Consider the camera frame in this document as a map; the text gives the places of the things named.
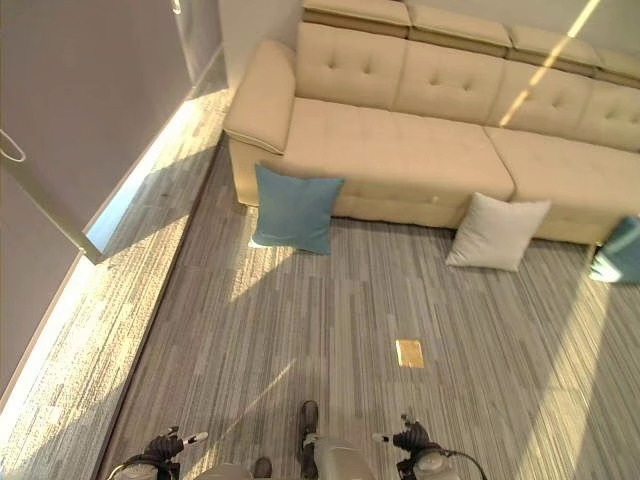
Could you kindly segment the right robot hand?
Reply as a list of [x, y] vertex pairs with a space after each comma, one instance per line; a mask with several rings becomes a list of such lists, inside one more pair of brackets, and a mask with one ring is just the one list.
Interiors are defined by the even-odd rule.
[[401, 432], [395, 434], [374, 433], [372, 439], [379, 443], [391, 444], [409, 453], [420, 452], [434, 446], [427, 430], [419, 421], [407, 413], [401, 415], [401, 421], [404, 426]]

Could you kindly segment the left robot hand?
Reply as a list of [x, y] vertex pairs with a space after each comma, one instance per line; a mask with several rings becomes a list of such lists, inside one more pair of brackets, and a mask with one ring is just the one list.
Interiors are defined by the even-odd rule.
[[145, 447], [144, 453], [156, 459], [169, 460], [174, 458], [185, 447], [203, 442], [209, 437], [206, 431], [181, 437], [179, 427], [172, 426], [163, 435], [158, 435]]

